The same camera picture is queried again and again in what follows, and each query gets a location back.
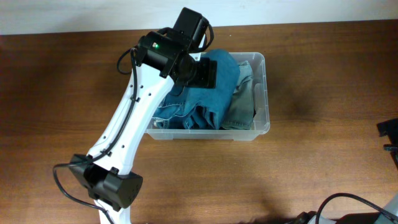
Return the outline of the clear plastic storage bin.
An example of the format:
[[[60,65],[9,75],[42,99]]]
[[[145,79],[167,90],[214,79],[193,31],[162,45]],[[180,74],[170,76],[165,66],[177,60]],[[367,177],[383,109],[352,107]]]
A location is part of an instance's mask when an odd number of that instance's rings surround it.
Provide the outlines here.
[[[259,52],[233,52],[231,55],[237,62],[249,62],[253,71],[252,95],[255,115],[250,130],[159,129],[151,121],[146,129],[146,134],[155,140],[226,139],[252,141],[258,136],[267,133],[271,128],[271,121],[269,117],[265,58]]]

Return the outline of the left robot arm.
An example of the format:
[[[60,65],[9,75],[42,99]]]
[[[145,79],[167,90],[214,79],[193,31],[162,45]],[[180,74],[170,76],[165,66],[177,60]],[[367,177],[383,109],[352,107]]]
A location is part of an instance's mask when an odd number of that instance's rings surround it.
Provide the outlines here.
[[[129,84],[102,136],[68,168],[94,200],[101,223],[129,223],[143,178],[132,172],[137,147],[153,114],[174,86],[214,88],[216,62],[201,58],[213,29],[200,13],[183,8],[173,27],[151,31],[127,50]]]

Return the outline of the dark blue jeans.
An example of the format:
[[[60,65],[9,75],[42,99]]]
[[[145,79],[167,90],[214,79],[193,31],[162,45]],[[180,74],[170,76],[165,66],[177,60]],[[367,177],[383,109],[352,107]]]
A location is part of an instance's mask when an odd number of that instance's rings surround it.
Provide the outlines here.
[[[162,100],[152,119],[160,129],[219,129],[239,78],[239,66],[222,49],[202,55],[217,62],[215,88],[175,85]]]

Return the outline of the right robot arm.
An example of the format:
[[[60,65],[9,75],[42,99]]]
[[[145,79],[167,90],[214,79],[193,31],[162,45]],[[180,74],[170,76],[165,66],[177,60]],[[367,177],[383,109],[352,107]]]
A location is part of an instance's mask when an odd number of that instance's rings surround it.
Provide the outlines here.
[[[377,124],[380,137],[387,136],[390,143],[383,145],[383,149],[388,151],[397,166],[397,118],[383,121]],[[327,219],[321,216],[326,205],[335,198],[350,198],[357,202],[367,205],[376,212],[372,213],[349,213],[337,220]],[[319,206],[317,211],[302,212],[289,224],[375,224],[375,223],[395,223],[397,224],[397,195],[385,206],[380,207],[362,197],[349,193],[336,193],[327,197]]]

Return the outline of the light blue jeans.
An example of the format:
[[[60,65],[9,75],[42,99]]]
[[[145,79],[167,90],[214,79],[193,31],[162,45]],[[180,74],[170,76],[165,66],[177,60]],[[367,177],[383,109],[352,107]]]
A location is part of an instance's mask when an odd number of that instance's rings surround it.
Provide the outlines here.
[[[247,60],[238,65],[240,75],[221,127],[227,130],[250,130],[254,117],[252,93],[254,72]]]

